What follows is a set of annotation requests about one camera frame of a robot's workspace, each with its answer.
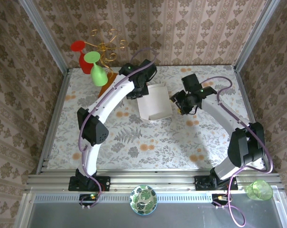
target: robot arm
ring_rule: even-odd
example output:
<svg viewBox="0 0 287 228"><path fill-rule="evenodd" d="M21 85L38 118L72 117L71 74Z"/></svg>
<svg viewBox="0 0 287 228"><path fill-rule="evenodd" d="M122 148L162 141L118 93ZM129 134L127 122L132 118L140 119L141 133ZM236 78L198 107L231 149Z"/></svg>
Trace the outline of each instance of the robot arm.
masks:
<svg viewBox="0 0 287 228"><path fill-rule="evenodd" d="M120 80L124 79L124 75L117 75L113 85L117 84ZM104 98L104 96L109 93L111 88L108 88L102 96L94 102L87 110L80 108L77 112L79 128L81 127L83 120L85 117L95 108L95 106L99 103L100 100ZM107 138L109 131L106 127L104 127L104 123L108 118L109 114L113 111L113 109L118 105L118 103L125 97L127 94L134 90L133 81L125 81L122 83L114 92L112 92L107 99L104 101L102 107L100 107L96 112L95 116L91 117L91 120L88 121L87 126L84 129L84 138L86 138L91 146L87 149L87 153L85 153L85 169L89 175L93 175L96 173L96 162L98 152L101 146L101 143ZM84 175L82 166L79 167L79 171Z"/></svg>
<svg viewBox="0 0 287 228"><path fill-rule="evenodd" d="M126 71L128 69L130 69L130 66L125 65L122 70L120 70L120 74L113 82L113 86L115 86L118 81L123 79L125 75L128 74ZM107 95L111 89L109 88L103 94L103 96L101 96L87 110L84 110L83 108L78 110L77 116L80 128L89 112L93 110L93 108L97 103L99 103L100 100L104 99L104 96L107 95L102 106L100 106L94 115L89 118L87 124L84 127L82 137L91 143L91 147L88 148L87 153L84 154L85 166L79 167L79 172L83 176L85 176L83 168L89 175L96 175L96 161L98 152L101 143L103 143L108 136L108 130L104 126L104 123L109 114L125 96L127 96L128 99L135 99L148 94L147 89L144 89L144 87L146 86L147 78L151 78L151 75L155 71L156 67L155 70L148 70L147 76L144 77L145 80L139 79L137 74L135 74L133 78L131 77L130 80L125 81L115 91ZM197 106L213 116L213 118L223 126L223 128L230 136L228 157L210 171L210 176L205 181L207 188L208 186L212 186L216 189L217 187L221 187L223 183L226 182L227 178L234 174L238 169L247 163L253 162L262 157L264 151L258 142L253 137L251 137L246 129L243 128L243 125L236 121L219 105L216 96L217 92L213 88L202 88L195 74L184 77L182 82L186 92L182 90L170 98L174 103L176 103L181 111L181 114L189 114L193 107ZM222 104L234 115L239 117L243 123L255 131L255 133L259 135L259 138L264 141L263 128L259 123L250 124L248 120L242 118L233 110L231 110L228 105L224 103Z"/></svg>

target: ceramic bowl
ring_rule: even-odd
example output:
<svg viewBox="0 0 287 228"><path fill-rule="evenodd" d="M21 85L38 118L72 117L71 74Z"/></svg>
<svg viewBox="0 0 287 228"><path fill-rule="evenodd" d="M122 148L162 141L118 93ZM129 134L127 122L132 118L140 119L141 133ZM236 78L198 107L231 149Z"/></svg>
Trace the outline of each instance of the ceramic bowl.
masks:
<svg viewBox="0 0 287 228"><path fill-rule="evenodd" d="M131 192L130 205L136 214L151 214L157 206L157 196L155 191L148 185L137 186Z"/></svg>

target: gold wire ornament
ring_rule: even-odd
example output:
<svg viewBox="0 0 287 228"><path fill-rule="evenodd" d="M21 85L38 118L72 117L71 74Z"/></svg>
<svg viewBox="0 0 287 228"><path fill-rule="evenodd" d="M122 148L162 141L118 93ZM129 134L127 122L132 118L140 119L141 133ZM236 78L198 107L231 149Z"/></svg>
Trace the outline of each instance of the gold wire ornament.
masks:
<svg viewBox="0 0 287 228"><path fill-rule="evenodd" d="M100 62L102 65L104 65L106 68L108 68L108 70L112 73L111 76L114 74L113 70L107 65L109 62L112 62L114 60L116 60L117 58L117 54L116 53L111 53L109 58L107 58L105 56L105 52L107 50L117 50L117 49L123 49L126 47L127 45L127 41L124 39L119 40L119 47L110 47L110 45L112 44L112 42L117 38L118 36L118 31L116 29L110 29L107 31L108 36L112 36L112 39L110 40L110 42L105 43L104 39L103 39L103 34L100 30L98 29L94 29L91 31L91 36L95 37L99 34L100 39L101 39L101 43L98 45L94 45L88 42L85 42L88 45L94 46L97 48L97 51L102 52L101 56L100 56Z"/></svg>

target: cable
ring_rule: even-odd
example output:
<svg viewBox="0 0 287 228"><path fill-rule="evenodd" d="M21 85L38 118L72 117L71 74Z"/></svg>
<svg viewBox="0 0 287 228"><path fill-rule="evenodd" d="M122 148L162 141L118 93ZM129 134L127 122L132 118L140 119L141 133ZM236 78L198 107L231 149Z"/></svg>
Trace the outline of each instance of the cable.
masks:
<svg viewBox="0 0 287 228"><path fill-rule="evenodd" d="M80 200L80 206L84 209L85 206L83 205L83 201L85 201L85 199L87 198L91 198L90 196L83 196ZM87 208L90 209L94 206L95 203L92 203L91 205L88 205Z"/></svg>
<svg viewBox="0 0 287 228"><path fill-rule="evenodd" d="M231 218L232 218L232 220L234 221L234 223L235 223L238 227L244 227L244 226L246 225L246 219L245 219L244 214L241 212L240 209L238 209L237 207L232 206L232 205L230 204L230 195L231 195L230 189L231 189L233 177L235 177L237 174L239 174L239 173L240 173L241 171L243 171L245 168L250 168L250 169L253 169L253 170L256 170L256 171L259 171L259 172L263 172L263 173L271 173L272 170L273 170L273 161L272 161L272 159L271 159L270 153L269 153L269 151L268 151L266 145L259 139L259 137L258 137L244 122L242 122L234 113L232 113L229 109L227 109L227 108L220 102L220 93L221 93L222 91L226 90L226 89L231 88L231 87L232 87L232 81L231 81L229 78L227 78L227 77L215 76L215 77L211 77L211 78L208 78L208 79L204 80L203 82L201 82L201 84L204 83L204 82L206 82L206 81L209 81L209 80L211 80L211 79L214 79L214 78L224 78L224 79L226 79L226 80L228 80L228 81L230 82L230 86L225 87L225 88L223 88L223 89L221 89L221 90L219 90L219 91L217 92L217 100L218 100L218 103L219 103L219 105L220 105L228 114L230 114L236 121L238 121L241 125L243 125L243 126L246 128L246 130L258 141L258 143L259 143L259 144L262 146L262 148L264 149L265 154L266 154L266 156L267 156L267 159L268 159L268 161L269 161L269 166L270 166L270 168L269 168L268 171L267 171L267 170L260 170L260 169L257 169L257 168L255 168L255 167L252 167L252 166L249 166L249 165L245 165L245 166L243 166L242 168L240 168L238 171L236 171L236 172L230 177L229 185L228 185L228 190L227 190L228 205L225 205L225 207L228 206L229 213L230 213ZM244 222L243 222L242 225L239 224L239 223L235 220L235 218L234 218L234 216L233 216L233 214L232 214L231 208L234 208L234 209L236 209L237 211L239 211L239 212L241 213L241 215L242 215L242 217L243 217L243 219L244 219Z"/></svg>
<svg viewBox="0 0 287 228"><path fill-rule="evenodd" d="M101 187L103 189L102 193L104 193L105 192L105 186L102 183L100 183L100 185L101 185Z"/></svg>
<svg viewBox="0 0 287 228"><path fill-rule="evenodd" d="M92 179L98 186L99 188L99 192L98 192L98 196L97 196L97 199L96 201L93 203L92 207L95 206L95 204L98 202L99 200L99 196L101 195L101 186L99 184L99 182L92 176L90 176L88 173L87 173L87 170L85 169L85 157L86 157L86 152L87 152L87 145L84 147L84 149L81 148L81 141L82 141L82 134L83 134L83 130L84 130L84 127L88 121L88 119L91 117L91 115L94 115L95 112L98 110L98 108L100 106L103 105L103 103L105 102L105 100L123 83L125 82L126 80L128 80L129 77L131 77L132 75L135 75L137 74L138 72L148 68L149 66L151 66L155 60L156 60L156 57L157 57L157 53L155 50L147 47L147 48L144 48L144 49L141 49L141 50L138 50L131 58L131 60L137 56L138 53L142 52L142 51L146 51L146 50L151 50L153 53L154 53L154 59L147 65L131 72L128 76L126 76L125 78L123 78L122 80L120 80L115 86L113 86L110 91L108 93L106 93L102 98L101 100L97 103L97 105L93 108L93 110L87 115L87 117L85 118L85 120L83 121L82 125L81 125L81 128L80 128L80 133L79 133L79 138L78 138L78 148L79 150L82 152L82 159L81 159L81 162L82 162L82 168L83 168L83 171L85 172L85 175L87 177L89 177L90 179Z"/></svg>

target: metal frame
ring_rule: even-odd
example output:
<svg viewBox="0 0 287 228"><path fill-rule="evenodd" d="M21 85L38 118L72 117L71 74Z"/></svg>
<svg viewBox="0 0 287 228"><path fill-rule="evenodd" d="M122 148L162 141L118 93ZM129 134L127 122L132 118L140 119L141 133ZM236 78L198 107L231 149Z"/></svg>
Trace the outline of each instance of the metal frame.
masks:
<svg viewBox="0 0 287 228"><path fill-rule="evenodd" d="M29 19L33 22L33 25L39 35L41 36L44 44L51 53L54 61L57 63L57 66L63 74L67 72L67 64L64 58L61 55L59 48L57 47L55 41L53 40L51 34L48 31L48 28L43 22L42 17L40 16L33 0L19 0L21 6L26 11Z"/></svg>
<svg viewBox="0 0 287 228"><path fill-rule="evenodd" d="M53 116L49 124L48 133L47 133L47 136L45 138L44 145L42 148L36 174L40 174L44 159L48 159L50 156L53 143L54 143L54 139L56 136L56 131L58 128L60 116L61 116L62 107L63 107L64 100L67 94L69 81L71 79L72 71L73 71L72 69L68 70L68 72L66 72L65 77L63 78L63 82L62 82L61 89L60 89L60 92L59 92L59 95L56 101Z"/></svg>
<svg viewBox="0 0 287 228"><path fill-rule="evenodd" d="M254 46L256 45L258 39L260 38L262 32L264 31L266 25L268 24L271 16L273 15L279 3L279 0L268 0L265 3L265 7L263 8L261 15L259 16L255 26L253 27L244 45L244 48L242 49L235 63L236 72L240 72L240 70L244 66L246 60L248 59L250 53L252 52Z"/></svg>
<svg viewBox="0 0 287 228"><path fill-rule="evenodd" d="M79 194L91 192L70 192L68 191L69 178L75 170L46 170L40 175L29 175L25 194L23 195L20 210L18 212L15 227L26 228L32 212L33 203L50 203L50 200L43 200L49 196L56 196L58 203L75 201ZM194 169L157 169L157 170L100 170L97 175L111 176L111 188L103 196L105 201L110 197L116 198L116 202L125 202L130 191L146 183L157 191L159 196L165 197L163 203L170 201L170 197L183 196L186 199L197 195L209 196L211 193L226 193L226 191L195 191L194 177L196 175L208 175L209 170ZM232 191L232 194L244 194L244 188L253 181L263 179L267 181L274 190L274 200L283 227L287 227L287 197L279 174L264 174L256 171L243 171L237 176L239 190ZM189 203L189 200L176 199L177 203Z"/></svg>
<svg viewBox="0 0 287 228"><path fill-rule="evenodd" d="M235 77L237 78L237 82L238 82L238 85L239 85L239 90L240 90L240 93L241 93L243 101L244 101L244 105L245 105L245 108L246 108L246 111L247 111L247 114L248 114L249 121L251 123L254 123L255 122L254 114L252 112L251 105L250 105L250 102L248 100L248 96L247 96L247 93L246 93L246 90L245 90L242 78L240 76L240 73L239 73L239 71L234 70L234 74L235 74ZM269 160L268 160L268 158L267 158L267 156L265 154L262 157L262 161L263 161L265 170L269 169Z"/></svg>

